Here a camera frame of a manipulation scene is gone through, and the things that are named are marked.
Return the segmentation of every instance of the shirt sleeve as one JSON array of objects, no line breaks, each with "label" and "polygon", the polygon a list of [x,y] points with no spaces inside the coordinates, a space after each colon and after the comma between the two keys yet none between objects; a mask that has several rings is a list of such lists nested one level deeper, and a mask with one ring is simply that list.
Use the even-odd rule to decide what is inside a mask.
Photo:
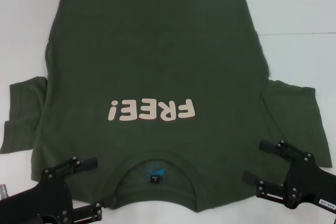
[{"label": "shirt sleeve", "polygon": [[261,96],[267,111],[264,118],[273,141],[288,141],[302,151],[312,153],[318,166],[331,167],[315,89],[268,80]]},{"label": "shirt sleeve", "polygon": [[33,148],[36,129],[40,121],[47,91],[47,79],[35,77],[28,81],[10,85],[9,121],[5,132],[1,154]]}]

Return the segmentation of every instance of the white table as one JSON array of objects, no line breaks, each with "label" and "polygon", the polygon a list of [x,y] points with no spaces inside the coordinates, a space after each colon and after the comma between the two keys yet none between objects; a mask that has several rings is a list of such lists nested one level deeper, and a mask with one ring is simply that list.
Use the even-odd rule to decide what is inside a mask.
[{"label": "white table", "polygon": [[[44,51],[59,0],[0,0],[0,143],[9,115],[9,85],[46,76]],[[247,0],[268,61],[270,78],[314,87],[336,165],[336,0]],[[0,184],[10,195],[30,189],[31,151],[0,155]],[[329,170],[336,174],[336,168]],[[84,205],[75,202],[75,206]],[[194,213],[169,202],[150,201],[105,209],[102,224],[317,224],[335,215],[311,204],[289,210],[249,198]]]}]

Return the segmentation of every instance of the t-shirt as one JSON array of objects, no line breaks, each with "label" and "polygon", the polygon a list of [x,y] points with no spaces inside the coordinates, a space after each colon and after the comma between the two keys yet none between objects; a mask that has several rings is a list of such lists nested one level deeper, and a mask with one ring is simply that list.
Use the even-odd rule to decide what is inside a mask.
[{"label": "t-shirt", "polygon": [[242,200],[245,170],[281,184],[289,167],[262,138],[331,166],[314,89],[268,79],[246,0],[60,0],[46,64],[48,80],[10,87],[1,152],[32,148],[35,180],[97,157],[68,179],[74,199]]}]

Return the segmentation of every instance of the black metal bracket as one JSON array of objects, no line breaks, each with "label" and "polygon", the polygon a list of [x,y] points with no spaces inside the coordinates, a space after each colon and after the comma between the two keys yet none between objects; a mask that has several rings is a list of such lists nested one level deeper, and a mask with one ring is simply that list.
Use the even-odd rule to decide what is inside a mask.
[{"label": "black metal bracket", "polygon": [[97,159],[84,162],[73,157],[44,169],[40,182],[32,189],[0,200],[1,224],[86,224],[102,219],[108,200],[73,209],[72,197],[64,179],[72,174],[97,168]]},{"label": "black metal bracket", "polygon": [[259,149],[276,154],[291,162],[282,185],[266,182],[245,172],[243,182],[256,186],[256,196],[295,209],[303,202],[312,203],[336,214],[336,176],[320,169],[311,153],[280,141],[277,145],[261,140]]}]

